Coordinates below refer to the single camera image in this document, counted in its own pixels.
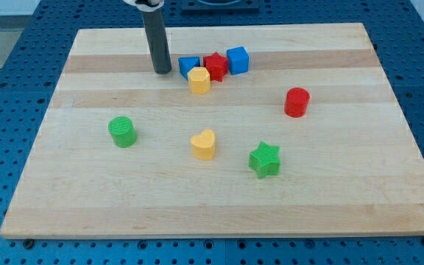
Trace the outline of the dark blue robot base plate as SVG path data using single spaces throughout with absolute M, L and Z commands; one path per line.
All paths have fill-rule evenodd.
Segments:
M 260 0 L 179 0 L 183 13 L 258 11 Z

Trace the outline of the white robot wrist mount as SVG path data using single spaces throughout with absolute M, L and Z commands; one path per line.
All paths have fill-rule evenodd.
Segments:
M 123 2 L 138 9 L 158 9 L 164 5 L 164 0 L 123 0 Z

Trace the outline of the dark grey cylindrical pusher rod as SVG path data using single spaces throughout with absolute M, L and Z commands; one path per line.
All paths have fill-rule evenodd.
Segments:
M 156 74 L 168 74 L 172 70 L 172 62 L 163 13 L 161 9 L 142 12 L 142 19 L 154 71 Z

